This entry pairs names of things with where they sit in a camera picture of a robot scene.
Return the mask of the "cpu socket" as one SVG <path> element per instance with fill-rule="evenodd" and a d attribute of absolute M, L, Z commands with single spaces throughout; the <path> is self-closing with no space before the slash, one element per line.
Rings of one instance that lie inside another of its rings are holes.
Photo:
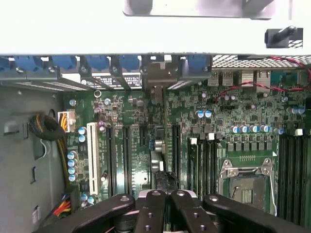
<path fill-rule="evenodd" d="M 231 198 L 229 196 L 229 185 L 231 179 L 242 178 L 261 178 L 266 181 L 266 207 L 265 212 L 274 215 L 274 207 L 271 199 L 270 180 L 272 176 L 273 186 L 275 188 L 275 171 L 272 159 L 265 158 L 261 165 L 234 166 L 229 159 L 225 159 L 222 164 L 218 179 L 218 194 Z"/>

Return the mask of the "metal socket cover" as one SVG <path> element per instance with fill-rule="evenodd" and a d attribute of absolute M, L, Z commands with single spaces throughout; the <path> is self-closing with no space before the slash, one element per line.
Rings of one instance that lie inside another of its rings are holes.
<path fill-rule="evenodd" d="M 229 196 L 260 210 L 266 207 L 266 181 L 261 178 L 231 179 Z"/>

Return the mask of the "blue slot clip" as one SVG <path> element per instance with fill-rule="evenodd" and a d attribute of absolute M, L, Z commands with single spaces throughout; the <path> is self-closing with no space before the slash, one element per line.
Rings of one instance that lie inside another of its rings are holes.
<path fill-rule="evenodd" d="M 14 56 L 16 65 L 26 71 L 37 71 L 41 59 L 36 56 Z"/>
<path fill-rule="evenodd" d="M 137 55 L 120 55 L 119 59 L 122 69 L 127 71 L 138 70 L 140 67 Z"/>
<path fill-rule="evenodd" d="M 0 72 L 10 70 L 11 65 L 8 57 L 0 56 Z"/>
<path fill-rule="evenodd" d="M 187 55 L 185 76 L 190 79 L 207 79 L 212 72 L 212 56 L 204 54 Z"/>
<path fill-rule="evenodd" d="M 52 61 L 57 67 L 65 70 L 72 70 L 77 67 L 77 60 L 73 55 L 52 55 Z"/>
<path fill-rule="evenodd" d="M 88 65 L 98 71 L 109 68 L 109 59 L 106 55 L 86 55 Z"/>

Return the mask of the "short black expansion slot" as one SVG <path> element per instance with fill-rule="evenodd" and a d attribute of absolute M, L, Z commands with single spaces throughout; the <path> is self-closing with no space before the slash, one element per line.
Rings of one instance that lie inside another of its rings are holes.
<path fill-rule="evenodd" d="M 145 125 L 141 125 L 139 127 L 139 143 L 140 143 L 141 147 L 149 145 L 148 130 L 147 130 L 147 126 L 145 126 Z"/>

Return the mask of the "metal locking lever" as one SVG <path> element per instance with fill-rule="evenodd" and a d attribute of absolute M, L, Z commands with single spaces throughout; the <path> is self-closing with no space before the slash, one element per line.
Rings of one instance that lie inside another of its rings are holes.
<path fill-rule="evenodd" d="M 271 199 L 272 199 L 272 204 L 274 207 L 274 216 L 277 216 L 277 206 L 276 206 L 276 201 L 275 201 L 274 186 L 273 186 L 273 180 L 272 180 L 271 175 L 269 176 L 269 180 L 270 180 Z"/>

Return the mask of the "green motherboard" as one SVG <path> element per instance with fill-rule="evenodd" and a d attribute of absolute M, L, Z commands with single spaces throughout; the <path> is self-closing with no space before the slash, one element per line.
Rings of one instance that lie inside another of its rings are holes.
<path fill-rule="evenodd" d="M 124 126 L 131 128 L 132 196 L 147 189 L 218 193 L 225 159 L 234 166 L 272 159 L 277 216 L 311 229 L 311 70 L 215 72 L 194 85 L 178 82 L 149 91 L 94 87 L 64 95 L 76 114 L 67 136 L 69 179 L 82 207 L 109 198 L 106 128 L 113 128 L 116 193 L 124 187 Z M 90 194 L 86 125 L 97 122 L 101 186 Z M 180 187 L 173 173 L 172 125 L 180 126 Z M 139 127 L 147 126 L 148 146 Z"/>

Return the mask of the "white power connector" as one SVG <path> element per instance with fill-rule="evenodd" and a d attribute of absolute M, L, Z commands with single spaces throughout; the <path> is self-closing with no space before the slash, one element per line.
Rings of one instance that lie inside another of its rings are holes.
<path fill-rule="evenodd" d="M 76 114 L 74 111 L 62 111 L 57 113 L 58 124 L 65 133 L 74 132 L 76 129 Z"/>

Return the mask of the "black open pc case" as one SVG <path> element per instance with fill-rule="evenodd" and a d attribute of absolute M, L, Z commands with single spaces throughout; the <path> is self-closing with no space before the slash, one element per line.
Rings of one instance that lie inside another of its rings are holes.
<path fill-rule="evenodd" d="M 303 47 L 268 49 L 267 29 L 303 28 Z M 0 233 L 36 233 L 82 207 L 80 187 L 69 179 L 67 136 L 58 124 L 66 93 L 89 91 L 149 91 L 178 82 L 194 85 L 209 79 L 185 76 L 187 55 L 212 56 L 212 72 L 311 70 L 311 19 L 284 22 L 249 19 L 181 19 L 122 17 L 40 29 L 0 30 L 0 56 L 11 68 L 0 72 Z M 52 55 L 73 55 L 77 67 L 57 67 Z M 86 55 L 106 55 L 109 68 L 91 68 Z M 120 55 L 137 55 L 139 69 L 127 71 Z M 37 71 L 19 68 L 14 56 L 41 59 Z M 189 233 L 171 193 L 188 189 L 147 189 L 139 193 L 135 210 L 147 192 L 166 197 L 162 233 Z M 134 233 L 137 215 L 117 217 L 112 228 L 95 233 Z"/>

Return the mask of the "long black expansion slot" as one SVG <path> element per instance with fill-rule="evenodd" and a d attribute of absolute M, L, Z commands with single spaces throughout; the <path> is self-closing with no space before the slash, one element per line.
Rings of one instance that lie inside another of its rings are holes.
<path fill-rule="evenodd" d="M 115 168 L 114 168 L 114 135 L 113 128 L 106 128 L 106 150 L 107 150 L 107 170 L 108 170 L 108 191 L 112 197 L 116 193 Z"/>
<path fill-rule="evenodd" d="M 177 187 L 180 187 L 180 126 L 172 125 L 172 156 L 173 156 L 173 173 L 176 176 Z"/>
<path fill-rule="evenodd" d="M 132 194 L 132 146 L 131 128 L 124 126 L 123 135 L 123 163 L 124 163 L 124 187 L 127 194 Z"/>

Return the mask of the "white expansion slot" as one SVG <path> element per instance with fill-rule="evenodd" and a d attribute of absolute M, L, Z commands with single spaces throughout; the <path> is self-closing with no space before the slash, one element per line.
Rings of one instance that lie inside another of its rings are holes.
<path fill-rule="evenodd" d="M 86 125 L 87 129 L 87 154 L 88 154 L 88 174 L 91 195 L 98 195 L 101 186 L 101 171 L 99 157 L 99 137 L 98 124 L 91 122 Z"/>

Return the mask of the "black case latch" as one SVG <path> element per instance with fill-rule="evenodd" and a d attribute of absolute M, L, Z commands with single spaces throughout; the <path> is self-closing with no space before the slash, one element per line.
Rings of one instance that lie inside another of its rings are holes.
<path fill-rule="evenodd" d="M 268 49 L 287 49 L 303 47 L 303 28 L 288 26 L 283 29 L 267 29 L 264 43 Z"/>

